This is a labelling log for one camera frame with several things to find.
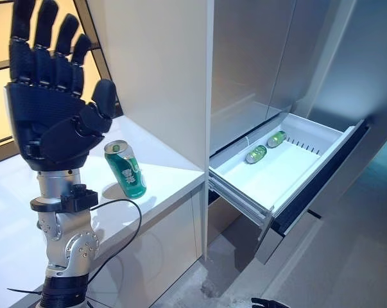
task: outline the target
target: green can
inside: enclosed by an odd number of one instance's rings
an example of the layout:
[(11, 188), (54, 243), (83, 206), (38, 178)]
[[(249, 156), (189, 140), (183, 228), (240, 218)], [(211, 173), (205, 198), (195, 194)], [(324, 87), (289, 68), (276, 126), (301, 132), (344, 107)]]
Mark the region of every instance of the green can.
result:
[(267, 152), (268, 149), (266, 149), (265, 146), (257, 146), (246, 155), (246, 161), (249, 164), (255, 164), (256, 162), (260, 161), (260, 159), (262, 159)]
[(108, 143), (105, 158), (127, 197), (136, 199), (143, 196), (146, 184), (130, 145), (123, 140)]
[(281, 130), (268, 139), (267, 146), (269, 148), (276, 148), (277, 146), (280, 146), (287, 137), (288, 135)]

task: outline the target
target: open drawer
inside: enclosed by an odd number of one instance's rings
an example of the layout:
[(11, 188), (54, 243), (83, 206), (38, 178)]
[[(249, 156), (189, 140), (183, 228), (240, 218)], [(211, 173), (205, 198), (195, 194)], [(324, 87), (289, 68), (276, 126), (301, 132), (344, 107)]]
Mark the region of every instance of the open drawer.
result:
[[(288, 138), (267, 148), (259, 162), (246, 154), (283, 130)], [(311, 200), (364, 136), (365, 121), (345, 132), (298, 117), (279, 114), (211, 157), (209, 187), (262, 229), (286, 235)]]

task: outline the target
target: black knob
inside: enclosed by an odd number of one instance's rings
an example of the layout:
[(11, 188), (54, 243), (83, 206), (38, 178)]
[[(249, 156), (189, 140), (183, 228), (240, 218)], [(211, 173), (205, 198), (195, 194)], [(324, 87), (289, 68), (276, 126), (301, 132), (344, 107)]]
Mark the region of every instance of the black knob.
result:
[(71, 189), (71, 193), (74, 197), (82, 197), (86, 195), (86, 185), (85, 184), (74, 184)]

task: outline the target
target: robotic hand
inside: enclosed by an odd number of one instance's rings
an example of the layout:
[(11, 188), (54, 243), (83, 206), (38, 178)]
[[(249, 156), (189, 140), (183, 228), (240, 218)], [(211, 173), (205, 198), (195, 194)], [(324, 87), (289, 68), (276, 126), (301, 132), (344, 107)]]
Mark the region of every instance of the robotic hand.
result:
[(29, 166), (38, 171), (41, 197), (31, 201), (38, 226), (47, 239), (49, 263), (38, 307), (79, 307), (84, 304), (90, 264), (99, 241), (90, 225), (96, 192), (80, 183), (79, 169), (89, 150), (108, 132), (114, 116), (116, 90), (100, 80), (87, 105), (83, 60), (90, 47), (80, 35), (71, 61), (71, 41), (78, 28), (66, 15), (54, 55), (47, 50), (58, 6), (43, 0), (33, 48), (27, 43), (35, 0), (13, 2), (10, 77), (6, 86), (13, 138)]

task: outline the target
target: wire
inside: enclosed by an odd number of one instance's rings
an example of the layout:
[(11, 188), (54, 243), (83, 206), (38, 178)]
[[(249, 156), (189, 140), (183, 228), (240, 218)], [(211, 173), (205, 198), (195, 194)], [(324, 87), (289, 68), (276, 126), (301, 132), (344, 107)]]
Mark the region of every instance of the wire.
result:
[(93, 300), (94, 302), (97, 302), (97, 303), (99, 303), (99, 304), (101, 304), (101, 305), (104, 305), (105, 307), (113, 308), (112, 306), (109, 306), (109, 305), (107, 305), (107, 304), (104, 304), (104, 303), (100, 302), (99, 300), (95, 300), (94, 298), (91, 298), (91, 297), (89, 297), (89, 296), (86, 296), (86, 298), (88, 298), (89, 300)]
[(37, 295), (41, 295), (42, 294), (42, 291), (25, 291), (25, 290), (19, 290), (19, 289), (12, 289), (10, 287), (7, 287), (7, 289), (9, 291), (13, 291), (13, 292), (20, 292), (20, 293), (27, 293), (27, 294), (37, 294)]
[(97, 205), (95, 207), (91, 207), (90, 210), (96, 210), (100, 207), (104, 207), (105, 205), (108, 205), (110, 203), (114, 203), (114, 202), (118, 202), (118, 201), (127, 201), (127, 202), (130, 202), (131, 204), (135, 205), (137, 211), (139, 212), (139, 223), (137, 225), (137, 229), (135, 231), (135, 233), (133, 234), (132, 238), (121, 248), (119, 249), (116, 253), (112, 254), (99, 268), (98, 270), (96, 271), (95, 274), (93, 274), (93, 276), (88, 280), (88, 284), (90, 284), (92, 282), (92, 280), (95, 279), (96, 275), (102, 270), (102, 268), (106, 265), (107, 262), (109, 262), (112, 258), (114, 258), (116, 255), (118, 255), (119, 253), (121, 253), (127, 246), (129, 246), (129, 244), (131, 242), (133, 242), (133, 240), (136, 238), (137, 234), (139, 233), (139, 230), (141, 229), (141, 225), (142, 225), (142, 211), (141, 211), (141, 208), (135, 203), (133, 202), (132, 200), (129, 200), (129, 199), (116, 199), (116, 200), (112, 200), (112, 201), (108, 201), (108, 202), (105, 202), (105, 203), (102, 203), (100, 205)]

